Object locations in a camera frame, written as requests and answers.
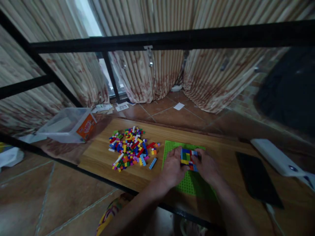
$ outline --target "hand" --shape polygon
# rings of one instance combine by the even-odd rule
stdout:
[[[203,149],[197,148],[195,151],[201,156],[201,161],[192,156],[200,175],[208,184],[216,188],[224,182],[216,161]]]
[[[162,179],[169,189],[178,185],[185,177],[185,172],[189,170],[188,166],[180,166],[180,153],[181,146],[167,154],[163,170],[160,174],[160,179]]]

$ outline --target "black metal frame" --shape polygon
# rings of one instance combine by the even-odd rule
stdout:
[[[32,43],[38,53],[314,46],[315,20]]]
[[[315,45],[315,20],[283,22],[261,25],[238,27],[225,27],[213,29],[198,29],[187,31],[174,31],[162,33],[136,34],[114,37],[93,37],[88,39],[64,40],[57,42],[28,43],[22,34],[15,28],[11,21],[0,11],[2,27],[18,42],[25,52],[46,73],[46,75],[0,88],[0,99],[4,99],[39,86],[55,83],[60,90],[77,107],[82,107],[80,102],[66,88],[54,71],[40,57],[40,53],[65,53],[65,52],[101,52],[114,92],[118,102],[122,102],[118,95],[113,70],[108,52],[115,50],[137,51],[144,50],[144,46],[152,45],[153,50],[191,50],[191,49],[216,49],[216,48],[255,48],[255,47],[289,47],[289,46],[314,46]],[[78,170],[100,181],[113,185],[123,191],[136,195],[138,192],[126,188],[115,182],[102,178],[91,172],[61,159],[56,159],[46,154],[42,149],[15,139],[0,132],[0,141],[12,146],[36,153]],[[224,231],[217,225],[211,224],[179,209],[166,204],[160,207],[179,214],[198,224]]]

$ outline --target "wooden tabletop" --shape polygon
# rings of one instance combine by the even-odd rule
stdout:
[[[152,170],[140,165],[132,166],[121,173],[112,170],[118,153],[108,150],[109,137],[114,130],[121,132],[126,128],[138,126],[146,133],[142,138],[148,142],[159,142],[157,162]],[[191,133],[136,121],[115,118],[101,132],[83,153],[79,167],[123,185],[135,191],[142,191],[150,181],[161,172],[165,140],[204,146],[218,162],[227,182],[236,192],[246,210],[253,217],[262,235],[274,235],[274,227],[264,205],[250,197],[246,191],[242,174],[237,163],[235,152],[242,152],[262,159],[272,182],[284,204],[284,210],[275,209],[276,219],[286,235],[310,235],[315,233],[315,198],[314,193],[295,178],[279,175],[261,156],[247,143]],[[164,202],[172,207],[184,210],[209,222],[224,226],[220,207],[217,202],[206,201],[195,196],[170,191]]]

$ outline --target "green lego brick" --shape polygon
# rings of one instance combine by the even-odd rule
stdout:
[[[202,148],[205,150],[204,147],[184,144],[184,143],[176,143],[173,141],[166,140],[162,169],[164,166],[164,161],[166,159],[167,153],[178,146],[182,146],[182,148],[188,149],[188,150],[195,150],[196,148]],[[203,180],[203,178],[200,176],[198,172],[187,171],[185,173],[184,179],[175,187],[175,189],[179,192],[194,195],[199,198],[217,201],[215,191],[211,188],[211,186],[207,182]]]
[[[186,160],[190,161],[190,154],[186,153]]]

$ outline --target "striped curtain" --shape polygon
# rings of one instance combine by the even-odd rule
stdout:
[[[88,37],[74,1],[1,0],[0,9],[29,42]],[[0,86],[43,75],[4,29],[0,33]],[[106,78],[94,52],[41,56],[83,106],[109,103]],[[30,132],[69,106],[56,86],[41,86],[0,101],[0,129],[8,134]]]
[[[314,2],[308,0],[91,2],[105,36],[296,21],[310,19],[314,12]],[[218,113],[255,78],[254,67],[270,50],[280,55],[285,49],[192,50],[178,81],[202,110]],[[163,98],[181,74],[184,59],[183,52],[155,51],[154,67],[149,68],[146,52],[113,52],[111,57],[129,98],[138,103]]]
[[[199,1],[200,14],[193,29],[310,19],[314,4],[305,0]],[[287,49],[192,50],[185,67],[184,94],[203,111],[218,113],[258,76],[254,72],[257,65],[268,63],[268,56],[280,59]]]

